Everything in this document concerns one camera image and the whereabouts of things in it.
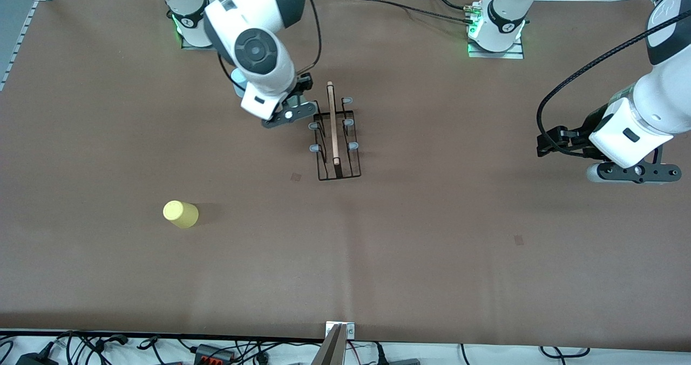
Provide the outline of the orange lever connector block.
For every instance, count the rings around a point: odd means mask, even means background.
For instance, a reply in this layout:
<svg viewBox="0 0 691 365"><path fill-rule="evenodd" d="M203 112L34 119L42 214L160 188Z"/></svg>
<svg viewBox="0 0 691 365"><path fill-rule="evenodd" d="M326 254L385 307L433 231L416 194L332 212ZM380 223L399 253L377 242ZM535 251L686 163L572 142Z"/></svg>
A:
<svg viewBox="0 0 691 365"><path fill-rule="evenodd" d="M231 365L235 359L233 351L207 344L197 346L194 353L193 365Z"/></svg>

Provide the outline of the yellow plastic cup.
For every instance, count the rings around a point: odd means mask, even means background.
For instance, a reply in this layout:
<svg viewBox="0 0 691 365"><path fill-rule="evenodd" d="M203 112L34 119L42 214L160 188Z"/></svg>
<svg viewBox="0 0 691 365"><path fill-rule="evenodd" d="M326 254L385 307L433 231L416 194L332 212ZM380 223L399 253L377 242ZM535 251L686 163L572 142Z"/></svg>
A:
<svg viewBox="0 0 691 365"><path fill-rule="evenodd" d="M171 200L165 203L162 214L166 220L180 229L193 227L199 219L197 206L180 200Z"/></svg>

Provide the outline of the perforated metal rail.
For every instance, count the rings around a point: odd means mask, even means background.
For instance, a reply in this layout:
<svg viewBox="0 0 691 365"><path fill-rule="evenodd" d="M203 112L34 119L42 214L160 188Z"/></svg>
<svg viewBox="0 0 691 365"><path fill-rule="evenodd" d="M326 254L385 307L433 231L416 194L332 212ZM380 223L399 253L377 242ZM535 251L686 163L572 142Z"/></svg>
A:
<svg viewBox="0 0 691 365"><path fill-rule="evenodd" d="M5 85L8 81L10 72L11 72L11 70L15 64L15 60L19 54L20 48L22 47L22 43L24 42L24 38L26 36L26 33L28 32L30 24L32 23L32 19L35 15L35 11L36 11L38 5L39 5L39 1L32 1L32 6L28 11L27 16L25 16L24 23L22 25L19 36L18 36L17 41L15 43L15 47L12 49L7 67L5 68L5 72L2 75L2 80L0 80L0 92L2 92L3 89L5 88Z"/></svg>

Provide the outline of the aluminium arm base plate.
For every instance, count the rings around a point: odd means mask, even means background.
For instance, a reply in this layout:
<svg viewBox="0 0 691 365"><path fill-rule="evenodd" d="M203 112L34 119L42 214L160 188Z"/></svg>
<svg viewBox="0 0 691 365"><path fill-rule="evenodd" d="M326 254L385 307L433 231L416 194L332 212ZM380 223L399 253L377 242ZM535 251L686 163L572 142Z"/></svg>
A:
<svg viewBox="0 0 691 365"><path fill-rule="evenodd" d="M517 38L513 45L501 52L492 52L481 48L475 40L468 40L468 55L471 58L508 58L508 59L523 59L524 49L521 44L521 37Z"/></svg>
<svg viewBox="0 0 691 365"><path fill-rule="evenodd" d="M207 46L195 46L190 44L187 40L182 35L178 35L180 38L180 47L183 50L211 50L215 51L215 47L213 45L207 45Z"/></svg>

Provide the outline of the light blue plastic cup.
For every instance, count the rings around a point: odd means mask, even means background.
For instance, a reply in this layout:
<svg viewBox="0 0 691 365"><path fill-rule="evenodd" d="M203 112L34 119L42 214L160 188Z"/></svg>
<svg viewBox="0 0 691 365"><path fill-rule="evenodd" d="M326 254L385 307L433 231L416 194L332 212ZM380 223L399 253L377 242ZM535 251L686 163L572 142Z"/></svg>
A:
<svg viewBox="0 0 691 365"><path fill-rule="evenodd" d="M233 82L233 87L235 94L239 97L242 98L245 95L245 90L247 87L248 80L247 78L242 74L242 72L235 68L232 70L232 73L230 75L230 78Z"/></svg>

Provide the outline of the black power adapter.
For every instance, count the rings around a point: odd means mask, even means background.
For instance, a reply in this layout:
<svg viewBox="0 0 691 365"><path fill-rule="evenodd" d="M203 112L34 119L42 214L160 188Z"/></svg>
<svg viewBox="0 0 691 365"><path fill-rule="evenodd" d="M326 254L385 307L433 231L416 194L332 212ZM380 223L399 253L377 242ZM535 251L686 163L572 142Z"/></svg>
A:
<svg viewBox="0 0 691 365"><path fill-rule="evenodd" d="M59 365L59 363L50 359L46 355L41 355L39 353L27 353L21 355L15 365Z"/></svg>

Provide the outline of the black wire cup holder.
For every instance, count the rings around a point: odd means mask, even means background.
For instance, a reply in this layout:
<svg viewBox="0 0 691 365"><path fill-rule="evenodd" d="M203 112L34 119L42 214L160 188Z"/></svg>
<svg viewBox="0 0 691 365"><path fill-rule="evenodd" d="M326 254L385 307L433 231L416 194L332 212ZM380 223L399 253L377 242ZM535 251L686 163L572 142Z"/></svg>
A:
<svg viewBox="0 0 691 365"><path fill-rule="evenodd" d="M349 109L353 98L338 98L335 84L326 85L328 109L317 109L308 125L314 133L309 151L316 156L317 178L322 182L361 177L360 142L355 112Z"/></svg>

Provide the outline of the brown table cover sheet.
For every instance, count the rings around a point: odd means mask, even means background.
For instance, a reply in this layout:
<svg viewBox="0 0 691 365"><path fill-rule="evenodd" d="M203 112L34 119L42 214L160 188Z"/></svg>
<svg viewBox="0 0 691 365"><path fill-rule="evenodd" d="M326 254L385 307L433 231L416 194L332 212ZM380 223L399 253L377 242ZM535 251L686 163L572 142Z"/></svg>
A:
<svg viewBox="0 0 691 365"><path fill-rule="evenodd" d="M40 3L0 92L0 328L691 351L691 134L669 185L535 153L541 99L650 0L533 4L525 58L463 25L315 0L308 98L352 97L361 177L317 178L161 0ZM300 173L300 182L290 180ZM180 229L165 203L196 205ZM515 245L521 235L524 245Z"/></svg>

